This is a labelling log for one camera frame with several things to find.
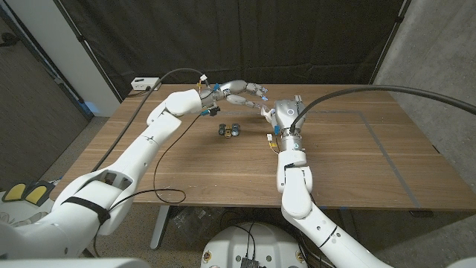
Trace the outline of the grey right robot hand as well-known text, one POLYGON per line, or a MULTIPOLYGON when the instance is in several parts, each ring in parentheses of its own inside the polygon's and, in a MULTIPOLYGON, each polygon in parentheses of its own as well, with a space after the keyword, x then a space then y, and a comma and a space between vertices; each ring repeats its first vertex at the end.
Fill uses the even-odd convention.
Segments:
POLYGON ((293 121, 304 108, 305 105, 303 104, 301 96, 295 95, 293 100, 276 100, 273 109, 268 109, 267 106, 263 105, 260 109, 260 114, 272 125, 275 135, 300 135, 306 118, 305 115, 299 119, 293 130, 290 130, 290 128, 293 121))

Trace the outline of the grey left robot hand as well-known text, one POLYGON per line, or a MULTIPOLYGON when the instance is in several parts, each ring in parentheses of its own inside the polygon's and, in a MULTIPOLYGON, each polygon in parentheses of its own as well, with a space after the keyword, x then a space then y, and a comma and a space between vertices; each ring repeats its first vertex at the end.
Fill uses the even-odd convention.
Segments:
POLYGON ((207 88, 199 94, 202 107, 206 109, 214 109, 216 103, 220 100, 226 100, 233 105, 247 106, 250 108, 261 108, 260 103, 256 103, 239 94, 247 93, 259 97, 262 101, 267 101, 265 96, 267 89, 260 84, 249 83, 244 80, 232 80, 223 84, 215 84, 213 87, 207 88))

